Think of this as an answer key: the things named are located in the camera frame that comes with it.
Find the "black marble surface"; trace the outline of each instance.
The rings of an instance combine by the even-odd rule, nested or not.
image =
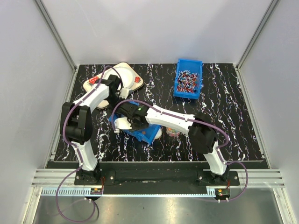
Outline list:
[[[176,64],[131,64],[143,79],[144,86],[129,98],[145,100],[168,110],[211,116],[212,122],[229,135],[230,143],[221,149],[226,160],[260,161],[262,155],[232,64],[204,64],[200,98],[190,100],[173,97]],[[85,80],[99,74],[104,65],[80,65],[71,101],[84,95]],[[189,138],[173,138],[163,129],[161,138],[152,146],[121,132],[115,134],[108,122],[107,109],[93,112],[93,152],[99,161],[204,161],[192,151]],[[219,135],[219,142],[224,137]],[[76,161],[74,150],[59,140],[55,161]]]

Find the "blue tray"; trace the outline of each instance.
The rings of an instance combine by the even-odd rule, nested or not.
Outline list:
[[[123,130],[123,131],[129,135],[136,137],[138,139],[138,141],[145,141],[148,144],[152,145],[159,129],[160,129],[160,125],[151,125],[150,124],[149,127],[145,128],[145,129],[137,130],[134,132],[131,132],[129,130]]]
[[[197,79],[197,86],[194,88],[196,90],[195,93],[177,91],[178,74],[180,71],[185,71],[185,70],[189,70],[191,73],[197,73],[199,76],[199,78]],[[174,80],[173,96],[190,98],[190,99],[198,99],[200,95],[200,89],[201,89],[201,80],[202,80],[202,61],[180,58],[177,64],[177,75]]]

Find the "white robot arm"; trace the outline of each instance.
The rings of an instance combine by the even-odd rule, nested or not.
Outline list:
[[[113,109],[119,102],[123,101],[123,99],[120,98],[121,95],[124,96],[123,98],[128,96],[128,90],[125,89],[121,89],[121,92],[116,94],[119,84],[120,79],[117,76],[110,75],[108,80],[102,80],[102,83],[96,90],[90,90],[93,90],[93,93],[87,99],[85,99],[85,97],[90,91],[81,99],[73,103],[64,103],[63,105],[60,126],[61,134],[66,115],[76,103],[82,101],[71,114],[67,127],[65,128],[65,134],[68,140],[78,146],[79,153],[82,157],[82,161],[79,162],[83,163],[82,169],[85,171],[94,171],[98,163],[90,143],[93,130],[91,113],[104,99],[109,102],[110,109]],[[216,152],[216,147],[218,146],[216,131],[210,127],[189,121],[189,119],[199,119],[206,122],[206,118],[168,111],[157,105],[148,107],[144,105],[134,105],[130,102],[122,103],[117,108],[116,113],[124,116],[114,121],[114,125],[117,129],[130,129],[134,131],[146,128],[149,124],[157,124],[180,131],[189,136],[193,150],[205,156],[213,174],[219,176],[228,174],[229,169],[226,163],[221,161]],[[183,117],[185,120],[171,117],[167,114]]]

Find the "purple cable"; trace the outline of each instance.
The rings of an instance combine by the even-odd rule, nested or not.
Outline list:
[[[92,89],[92,90],[91,90],[91,91],[90,91],[90,92],[89,92],[89,93],[88,93],[82,100],[80,100],[79,102],[77,102],[77,103],[70,109],[69,113],[67,114],[67,116],[66,116],[66,118],[65,118],[64,126],[63,126],[63,129],[62,129],[62,137],[63,137],[64,141],[65,141],[67,144],[73,146],[73,147],[74,147],[74,150],[76,150],[76,151],[78,152],[78,155],[79,155],[79,163],[81,164],[81,166],[80,166],[78,169],[72,171],[70,174],[68,174],[68,175],[61,181],[61,183],[59,184],[59,186],[58,186],[58,188],[57,188],[57,191],[56,191],[56,195],[55,195],[55,198],[56,198],[56,207],[57,207],[58,213],[59,213],[65,220],[67,220],[67,221],[69,221],[69,222],[73,222],[73,223],[84,223],[84,222],[87,222],[88,220],[90,220],[90,219],[93,217],[93,215],[94,215],[95,208],[96,208],[96,203],[95,203],[94,201],[92,201],[92,203],[93,203],[93,212],[92,212],[92,214],[90,215],[90,217],[88,217],[86,220],[83,220],[83,221],[75,221],[75,220],[71,220],[71,219],[69,219],[68,217],[66,217],[66,216],[62,213],[62,211],[61,211],[60,208],[59,208],[59,205],[58,205],[58,191],[59,191],[61,185],[64,183],[64,181],[65,181],[70,175],[72,175],[73,173],[76,173],[77,171],[79,171],[79,170],[83,167],[83,163],[84,163],[82,154],[81,154],[81,152],[78,150],[78,146],[77,146],[76,144],[74,144],[74,143],[72,143],[72,142],[70,142],[70,141],[67,140],[66,135],[65,135],[65,129],[66,129],[67,123],[68,123],[68,121],[69,121],[69,119],[70,119],[70,116],[71,116],[71,114],[74,112],[74,110],[75,110],[75,109],[76,109],[76,108],[77,108],[83,101],[85,101],[90,95],[92,95],[92,94],[94,93],[94,91],[96,91],[96,89],[99,87],[99,85],[100,85],[100,83],[101,83],[101,81],[102,81],[102,79],[103,79],[104,73],[105,73],[105,71],[106,71],[107,68],[111,68],[111,69],[113,69],[113,70],[118,74],[118,76],[119,76],[120,79],[121,79],[120,74],[118,73],[118,71],[117,71],[115,68],[113,68],[113,67],[110,66],[110,65],[105,66],[105,68],[103,69],[101,78],[100,78],[98,84],[95,86],[95,88]]]
[[[88,217],[87,219],[85,219],[85,220],[83,220],[83,221],[75,221],[75,220],[69,219],[68,217],[66,217],[66,216],[62,213],[62,211],[61,211],[60,208],[59,208],[59,205],[58,205],[58,192],[59,192],[59,189],[60,189],[61,185],[65,182],[65,180],[66,180],[70,175],[72,175],[73,173],[76,173],[76,172],[79,171],[82,167],[83,167],[83,165],[81,165],[78,169],[76,169],[76,170],[72,171],[71,173],[69,173],[69,174],[68,174],[68,175],[61,181],[61,183],[59,184],[59,186],[58,186],[58,188],[57,188],[57,190],[56,190],[56,194],[55,194],[56,207],[57,207],[58,213],[59,213],[65,220],[67,220],[67,221],[69,221],[69,222],[72,222],[72,223],[85,223],[85,222],[87,222],[88,220],[90,220],[90,219],[93,217],[94,212],[95,212],[95,208],[96,208],[96,203],[95,203],[93,200],[91,200],[91,202],[93,203],[93,212],[91,213],[90,217]]]
[[[155,110],[156,112],[161,113],[161,111],[158,110],[157,108],[154,108],[152,105],[150,105],[148,103],[145,103],[145,102],[143,102],[141,100],[137,100],[137,99],[125,99],[125,100],[119,102],[115,106],[115,108],[113,109],[113,111],[112,111],[112,114],[111,114],[111,117],[112,117],[111,124],[112,124],[112,128],[113,128],[114,131],[115,131],[115,125],[114,125],[113,117],[114,117],[116,109],[119,107],[120,104],[125,103],[125,102],[130,102],[130,101],[146,105],[146,106],[150,107],[151,109]],[[171,116],[171,117],[174,117],[174,118],[178,118],[178,119],[181,119],[181,120],[185,121],[185,118],[180,117],[178,115],[174,115],[174,114],[167,113],[167,112],[162,112],[162,114],[165,114],[165,115],[168,115],[168,116]],[[219,131],[221,134],[224,135],[226,141],[222,145],[216,147],[216,152],[217,152],[217,154],[218,154],[221,162],[222,163],[226,163],[226,165],[230,165],[230,164],[233,164],[233,163],[239,163],[244,168],[245,174],[246,174],[246,182],[245,182],[244,189],[242,190],[242,192],[238,196],[236,196],[234,198],[231,198],[230,201],[233,201],[233,200],[239,198],[242,194],[244,194],[244,192],[245,192],[245,190],[247,188],[247,185],[248,185],[248,172],[247,172],[247,169],[246,169],[246,167],[244,166],[243,163],[241,163],[239,161],[231,161],[231,162],[227,163],[227,162],[225,162],[225,160],[223,159],[222,155],[220,154],[220,148],[226,146],[229,143],[229,137],[228,137],[228,135],[222,129],[220,129],[219,127],[216,127],[215,125],[211,125],[209,123],[206,123],[206,122],[203,122],[203,121],[199,121],[199,120],[194,120],[194,119],[187,119],[187,121],[191,121],[191,122],[195,122],[195,123],[198,123],[198,124],[206,125],[208,127],[211,127],[213,129]],[[218,201],[210,201],[210,200],[205,200],[205,199],[200,199],[200,200],[206,201],[206,202],[218,202]]]
[[[61,212],[64,212],[64,211],[68,210],[71,206],[73,206],[74,204],[77,204],[78,202],[85,201],[85,200],[86,199],[84,199],[84,198],[78,199],[78,200],[74,201],[72,204],[70,204],[69,206],[67,206],[66,208],[62,209]],[[52,216],[52,217],[60,215],[59,213],[51,214],[49,212],[49,206],[47,203],[46,203],[46,211],[47,211],[47,215]]]

